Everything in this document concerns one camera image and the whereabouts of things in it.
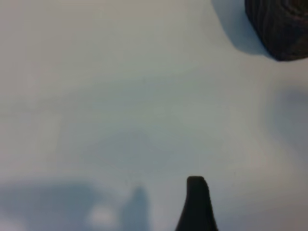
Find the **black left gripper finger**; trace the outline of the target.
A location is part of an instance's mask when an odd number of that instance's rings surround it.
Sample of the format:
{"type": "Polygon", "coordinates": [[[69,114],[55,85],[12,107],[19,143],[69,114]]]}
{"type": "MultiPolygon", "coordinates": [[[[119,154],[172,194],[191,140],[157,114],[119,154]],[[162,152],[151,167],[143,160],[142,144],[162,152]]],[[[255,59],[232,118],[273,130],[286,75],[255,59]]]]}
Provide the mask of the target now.
{"type": "Polygon", "coordinates": [[[187,193],[176,231],[218,231],[207,182],[201,176],[187,178],[187,193]]]}

